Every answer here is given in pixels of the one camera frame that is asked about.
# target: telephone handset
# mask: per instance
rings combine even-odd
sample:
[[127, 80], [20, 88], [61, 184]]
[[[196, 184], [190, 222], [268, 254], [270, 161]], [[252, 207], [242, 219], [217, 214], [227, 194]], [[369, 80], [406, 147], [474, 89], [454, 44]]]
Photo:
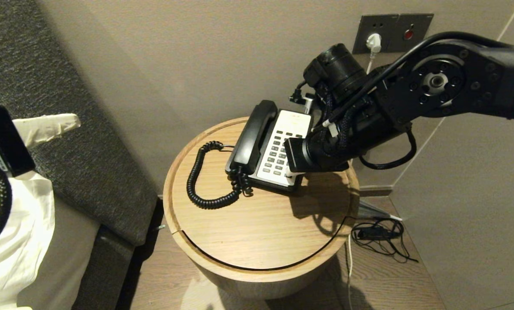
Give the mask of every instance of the telephone handset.
[[262, 100], [247, 120], [227, 161], [226, 172], [230, 174], [241, 167], [251, 185], [292, 192], [302, 176], [286, 176], [289, 165], [283, 143], [290, 137], [305, 137], [311, 125], [310, 115], [278, 110], [274, 102]]

